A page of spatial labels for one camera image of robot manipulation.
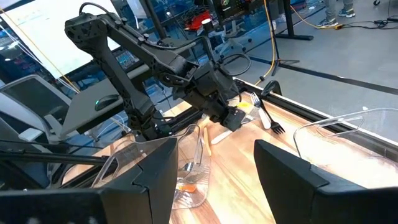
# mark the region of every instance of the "shoe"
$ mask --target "shoe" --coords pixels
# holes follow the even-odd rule
[[[350,10],[342,9],[342,10],[340,10],[340,12],[338,12],[338,16],[352,18],[355,16],[355,12],[354,12],[354,9],[350,9]]]
[[[278,19],[276,19],[277,22],[286,22],[286,15],[284,13],[279,14]]]
[[[330,21],[327,19],[324,19],[320,23],[318,23],[317,27],[318,28],[328,28],[328,27],[334,27],[337,24],[338,24],[338,22],[336,21],[336,19],[332,19]]]
[[[276,31],[276,21],[272,21],[272,27],[274,28],[274,31]]]

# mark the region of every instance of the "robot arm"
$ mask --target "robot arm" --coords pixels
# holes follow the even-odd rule
[[[245,114],[228,106],[226,101],[236,95],[238,88],[232,77],[212,57],[203,66],[189,62],[171,51],[177,47],[149,42],[147,34],[140,34],[126,25],[125,18],[120,19],[111,12],[98,16],[82,12],[78,17],[65,22],[65,33],[102,68],[124,100],[130,128],[146,133],[147,139],[156,138],[156,133],[153,132],[154,105],[145,93],[131,83],[112,55],[108,37],[148,65],[155,79],[172,87],[174,99],[182,98],[209,115],[213,122],[220,122],[232,131],[240,127]],[[205,42],[204,46],[210,55],[208,43]]]

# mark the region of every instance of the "metal fork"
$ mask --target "metal fork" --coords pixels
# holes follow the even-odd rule
[[[252,98],[253,101],[253,105],[258,107],[258,108],[262,108],[266,114],[268,115],[269,119],[271,120],[271,130],[273,132],[275,132],[276,134],[283,134],[285,133],[285,130],[282,128],[282,126],[278,123],[275,122],[272,118],[271,115],[268,113],[266,106],[264,105],[264,103],[262,102],[262,100],[259,99],[259,97],[255,94],[255,93],[251,93],[250,97]]]

